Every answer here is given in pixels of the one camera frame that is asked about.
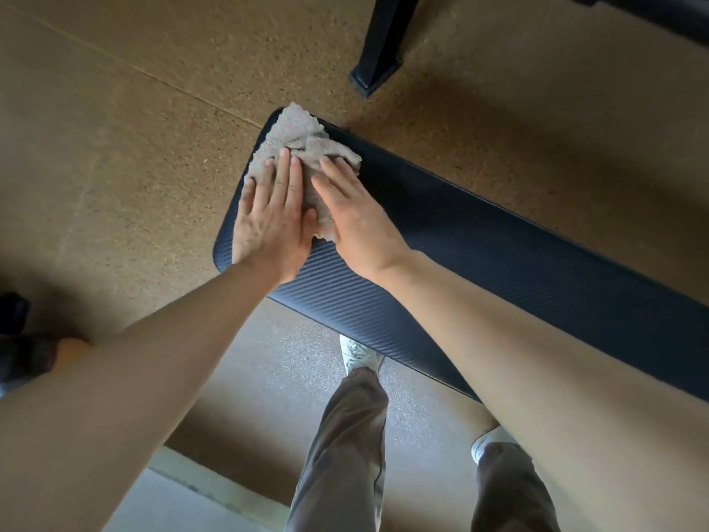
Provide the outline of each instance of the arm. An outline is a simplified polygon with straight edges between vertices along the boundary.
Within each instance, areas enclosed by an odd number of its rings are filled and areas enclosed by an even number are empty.
[[[709,522],[709,404],[540,321],[410,250],[347,168],[314,183],[338,251],[429,332],[495,417],[608,530]]]
[[[6,529],[103,527],[249,314],[305,262],[315,216],[301,202],[300,163],[282,156],[275,183],[244,184],[226,272],[0,400]]]

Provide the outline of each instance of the hand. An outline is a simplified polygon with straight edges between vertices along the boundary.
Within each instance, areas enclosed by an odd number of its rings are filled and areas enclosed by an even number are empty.
[[[335,220],[338,253],[350,269],[376,284],[411,249],[345,160],[325,158],[321,166],[327,177],[315,175],[313,186]]]
[[[274,160],[265,165],[261,182],[244,182],[234,224],[232,263],[254,260],[273,274],[276,285],[294,279],[310,254],[318,216],[302,214],[303,167],[281,149],[274,180]]]

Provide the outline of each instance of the forearm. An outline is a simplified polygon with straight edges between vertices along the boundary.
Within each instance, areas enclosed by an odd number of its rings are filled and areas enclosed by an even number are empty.
[[[256,262],[233,265],[0,400],[4,519],[36,531],[100,529],[274,286]]]
[[[385,271],[501,423],[597,524],[693,531],[709,518],[709,406],[419,252]]]

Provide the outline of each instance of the pants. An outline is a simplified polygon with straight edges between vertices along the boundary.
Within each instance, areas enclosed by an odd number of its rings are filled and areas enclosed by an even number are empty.
[[[287,532],[379,529],[387,405],[370,369],[355,369],[342,380],[306,458]],[[559,532],[549,493],[521,447],[489,445],[477,475],[473,532]]]

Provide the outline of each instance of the leg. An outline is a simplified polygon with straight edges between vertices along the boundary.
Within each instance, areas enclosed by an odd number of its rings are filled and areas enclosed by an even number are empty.
[[[401,66],[396,57],[418,0],[377,0],[359,63],[350,81],[369,97]]]
[[[377,375],[382,358],[356,342],[341,341],[348,375],[325,408],[286,532],[375,532],[379,527],[388,405]],[[355,344],[359,358],[345,350],[346,342]]]
[[[532,458],[509,436],[491,439],[477,452],[473,447],[479,496],[472,532],[559,532],[554,504]]]

